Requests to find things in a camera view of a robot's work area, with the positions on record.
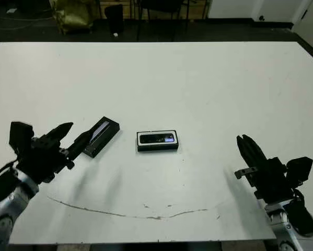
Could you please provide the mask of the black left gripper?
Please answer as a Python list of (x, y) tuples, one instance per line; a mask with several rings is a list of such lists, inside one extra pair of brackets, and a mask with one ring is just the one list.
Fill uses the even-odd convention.
[(85, 131), (67, 150), (63, 149), (60, 141), (68, 134), (72, 125), (72, 122), (60, 124), (46, 135), (31, 140), (31, 148), (20, 157), (17, 169), (35, 183), (50, 183), (63, 168), (72, 169), (75, 164), (69, 158), (76, 158), (82, 153), (93, 135), (90, 130)]

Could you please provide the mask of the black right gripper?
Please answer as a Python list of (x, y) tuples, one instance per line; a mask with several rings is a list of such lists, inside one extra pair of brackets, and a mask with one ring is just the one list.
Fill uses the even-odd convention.
[(265, 203), (277, 203), (291, 199), (294, 194), (286, 181), (286, 166), (278, 157), (267, 159), (262, 149), (249, 136), (236, 137), (240, 155), (248, 168), (235, 172), (237, 179), (246, 177), (251, 187), (255, 187), (255, 197)]

